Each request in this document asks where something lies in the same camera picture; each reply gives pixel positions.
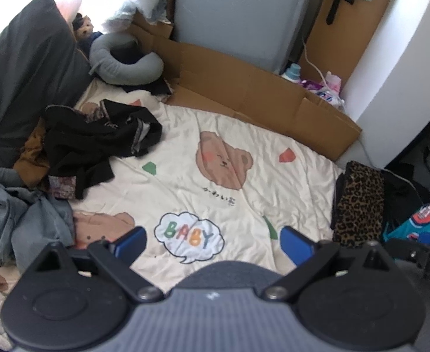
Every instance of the gray neck pillow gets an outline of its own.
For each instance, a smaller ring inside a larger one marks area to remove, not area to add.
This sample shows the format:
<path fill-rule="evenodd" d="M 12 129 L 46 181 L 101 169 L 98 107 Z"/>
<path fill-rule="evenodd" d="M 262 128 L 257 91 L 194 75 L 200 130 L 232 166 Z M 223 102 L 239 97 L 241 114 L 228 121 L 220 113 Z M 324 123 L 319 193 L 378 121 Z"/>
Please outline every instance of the gray neck pillow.
<path fill-rule="evenodd" d="M 156 53 L 150 53 L 137 63 L 126 65 L 116 60 L 111 51 L 130 48 L 138 41 L 129 33 L 109 33 L 95 39 L 90 49 L 92 75 L 113 85 L 138 86 L 156 81 L 163 73 L 164 63 Z"/>

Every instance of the speech bubble with baby text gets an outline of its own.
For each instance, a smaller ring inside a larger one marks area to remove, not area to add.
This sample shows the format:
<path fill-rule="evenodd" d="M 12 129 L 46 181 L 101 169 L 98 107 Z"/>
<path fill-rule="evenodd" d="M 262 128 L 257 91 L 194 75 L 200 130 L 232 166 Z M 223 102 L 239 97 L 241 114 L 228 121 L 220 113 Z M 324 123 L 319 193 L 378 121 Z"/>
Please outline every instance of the speech bubble with baby text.
<path fill-rule="evenodd" d="M 225 246 L 218 226 L 187 211 L 162 216 L 155 237 L 172 255 L 184 258 L 184 264 L 209 260 Z"/>

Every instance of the cardboard box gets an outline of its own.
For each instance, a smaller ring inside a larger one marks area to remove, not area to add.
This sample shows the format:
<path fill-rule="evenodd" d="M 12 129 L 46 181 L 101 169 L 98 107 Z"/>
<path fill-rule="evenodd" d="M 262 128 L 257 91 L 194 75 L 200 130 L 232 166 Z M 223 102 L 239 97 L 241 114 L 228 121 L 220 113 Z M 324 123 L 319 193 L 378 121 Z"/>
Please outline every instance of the cardboard box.
<path fill-rule="evenodd" d="M 231 56 L 144 29 L 145 25 L 131 25 L 128 31 L 144 52 L 154 51 L 163 59 L 163 75 L 175 88 L 168 104 L 267 128 L 333 161 L 360 135 L 360 127 L 348 116 L 301 86 Z"/>

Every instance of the gray refrigerator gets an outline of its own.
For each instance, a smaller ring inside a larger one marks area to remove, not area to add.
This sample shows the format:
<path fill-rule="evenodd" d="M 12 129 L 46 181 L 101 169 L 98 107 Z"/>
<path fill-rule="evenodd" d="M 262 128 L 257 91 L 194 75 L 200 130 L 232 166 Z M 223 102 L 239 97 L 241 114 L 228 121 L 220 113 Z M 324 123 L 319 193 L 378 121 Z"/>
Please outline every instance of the gray refrigerator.
<path fill-rule="evenodd" d="M 176 0 L 175 39 L 279 74 L 309 0 Z"/>

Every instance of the leopard print fabric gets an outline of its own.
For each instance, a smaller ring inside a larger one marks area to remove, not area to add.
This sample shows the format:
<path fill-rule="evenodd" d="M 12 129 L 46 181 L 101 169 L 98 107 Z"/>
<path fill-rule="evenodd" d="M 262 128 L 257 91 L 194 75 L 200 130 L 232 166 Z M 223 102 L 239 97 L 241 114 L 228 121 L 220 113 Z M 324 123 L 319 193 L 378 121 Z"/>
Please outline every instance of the leopard print fabric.
<path fill-rule="evenodd" d="M 382 232 L 385 180 L 380 171 L 356 161 L 347 164 L 345 186 L 336 207 L 333 241 L 348 248 L 378 240 Z"/>

